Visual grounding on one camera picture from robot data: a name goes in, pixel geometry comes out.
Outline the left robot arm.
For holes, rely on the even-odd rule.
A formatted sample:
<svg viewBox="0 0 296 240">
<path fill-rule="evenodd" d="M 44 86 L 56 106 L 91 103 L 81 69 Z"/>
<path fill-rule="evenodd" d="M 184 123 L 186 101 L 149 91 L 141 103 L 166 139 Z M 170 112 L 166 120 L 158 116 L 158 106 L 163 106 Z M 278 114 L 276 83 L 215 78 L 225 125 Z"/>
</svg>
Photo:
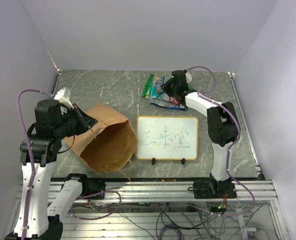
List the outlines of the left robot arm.
<svg viewBox="0 0 296 240">
<path fill-rule="evenodd" d="M 52 173 L 62 140 L 89 131 L 97 120 L 74 103 L 56 99 L 38 102 L 36 121 L 27 131 L 28 138 L 20 145 L 23 172 L 23 191 L 20 213 L 14 230 L 7 240 L 59 240 L 62 220 L 73 202 L 85 198 L 90 191 L 88 178 L 71 173 L 59 195 L 48 203 Z"/>
</svg>

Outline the teal snack packet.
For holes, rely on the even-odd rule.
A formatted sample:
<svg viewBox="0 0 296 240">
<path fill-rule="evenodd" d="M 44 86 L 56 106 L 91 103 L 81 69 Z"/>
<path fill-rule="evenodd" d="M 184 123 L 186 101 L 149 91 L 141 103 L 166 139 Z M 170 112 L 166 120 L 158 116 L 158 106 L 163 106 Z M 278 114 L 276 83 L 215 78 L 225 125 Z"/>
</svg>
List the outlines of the teal snack packet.
<svg viewBox="0 0 296 240">
<path fill-rule="evenodd" d="M 149 89 L 149 98 L 150 99 L 163 99 L 164 98 L 164 90 L 160 86 L 152 85 Z"/>
</svg>

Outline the brown paper bag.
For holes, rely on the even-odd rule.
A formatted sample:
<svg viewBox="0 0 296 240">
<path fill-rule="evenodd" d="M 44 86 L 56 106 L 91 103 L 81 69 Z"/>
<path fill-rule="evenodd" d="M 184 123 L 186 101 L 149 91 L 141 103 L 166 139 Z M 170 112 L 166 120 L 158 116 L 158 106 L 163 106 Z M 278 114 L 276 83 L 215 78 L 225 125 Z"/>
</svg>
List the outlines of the brown paper bag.
<svg viewBox="0 0 296 240">
<path fill-rule="evenodd" d="M 128 180 L 122 168 L 131 163 L 137 146 L 137 137 L 130 120 L 100 102 L 86 111 L 98 122 L 89 131 L 64 140 L 71 150 L 98 174 L 119 171 Z"/>
</svg>

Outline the colourful small snack packet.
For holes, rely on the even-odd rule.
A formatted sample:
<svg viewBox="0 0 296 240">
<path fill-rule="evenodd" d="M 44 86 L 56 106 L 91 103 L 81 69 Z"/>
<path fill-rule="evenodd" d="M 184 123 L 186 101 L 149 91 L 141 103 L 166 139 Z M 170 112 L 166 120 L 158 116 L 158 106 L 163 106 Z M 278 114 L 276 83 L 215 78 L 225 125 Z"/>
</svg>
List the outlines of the colourful small snack packet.
<svg viewBox="0 0 296 240">
<path fill-rule="evenodd" d="M 157 76 L 155 76 L 152 85 L 153 86 L 160 86 L 160 87 L 162 87 L 162 85 L 164 84 L 164 82 L 165 82 L 165 76 L 163 76 L 163 77 L 157 77 Z"/>
</svg>

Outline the green Chuba chips bag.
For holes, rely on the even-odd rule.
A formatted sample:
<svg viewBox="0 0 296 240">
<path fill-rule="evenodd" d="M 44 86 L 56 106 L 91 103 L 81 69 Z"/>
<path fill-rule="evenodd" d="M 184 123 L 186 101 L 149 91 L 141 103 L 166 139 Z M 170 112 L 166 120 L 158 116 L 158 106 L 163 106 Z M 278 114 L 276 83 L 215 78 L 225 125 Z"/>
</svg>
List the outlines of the green Chuba chips bag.
<svg viewBox="0 0 296 240">
<path fill-rule="evenodd" d="M 153 83 L 154 78 L 155 78 L 155 75 L 150 74 L 148 80 L 146 81 L 146 83 L 144 85 L 144 89 L 141 93 L 141 97 L 150 99 L 150 88 L 152 87 L 152 83 Z"/>
</svg>

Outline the red snack packet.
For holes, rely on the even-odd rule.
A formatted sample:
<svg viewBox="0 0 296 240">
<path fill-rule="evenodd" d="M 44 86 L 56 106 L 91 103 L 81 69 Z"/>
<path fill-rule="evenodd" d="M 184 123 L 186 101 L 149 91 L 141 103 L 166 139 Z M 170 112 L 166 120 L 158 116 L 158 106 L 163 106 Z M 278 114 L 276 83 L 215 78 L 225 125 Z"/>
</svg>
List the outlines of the red snack packet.
<svg viewBox="0 0 296 240">
<path fill-rule="evenodd" d="M 178 100 L 176 99 L 176 97 L 169 97 L 169 101 L 175 105 L 179 105 L 180 103 L 178 102 Z"/>
</svg>

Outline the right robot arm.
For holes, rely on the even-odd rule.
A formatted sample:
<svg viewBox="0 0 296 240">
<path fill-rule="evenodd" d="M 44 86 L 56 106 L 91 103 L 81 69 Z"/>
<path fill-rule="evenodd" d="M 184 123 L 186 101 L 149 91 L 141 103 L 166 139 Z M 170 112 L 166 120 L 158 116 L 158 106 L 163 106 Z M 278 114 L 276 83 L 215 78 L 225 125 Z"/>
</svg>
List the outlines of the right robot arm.
<svg viewBox="0 0 296 240">
<path fill-rule="evenodd" d="M 191 81 L 192 76 L 188 71 L 176 70 L 162 89 L 179 104 L 206 116 L 208 135 L 214 149 L 208 192 L 212 197 L 219 198 L 233 189 L 229 169 L 232 148 L 241 137 L 240 125 L 231 102 L 219 103 L 205 97 L 201 92 L 189 88 Z"/>
</svg>

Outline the dark blue snack bag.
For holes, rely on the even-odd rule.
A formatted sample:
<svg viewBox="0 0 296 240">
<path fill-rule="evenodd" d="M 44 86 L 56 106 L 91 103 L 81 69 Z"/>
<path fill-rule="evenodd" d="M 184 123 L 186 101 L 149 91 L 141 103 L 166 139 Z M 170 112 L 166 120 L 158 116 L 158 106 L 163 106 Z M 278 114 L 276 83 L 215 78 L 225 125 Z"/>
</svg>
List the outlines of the dark blue snack bag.
<svg viewBox="0 0 296 240">
<path fill-rule="evenodd" d="M 158 98 L 152 98 L 150 100 L 150 104 L 157 106 L 159 108 L 168 109 L 168 110 L 178 110 L 178 111 L 186 111 L 187 107 L 181 104 L 174 104 L 172 102 L 160 100 Z"/>
</svg>

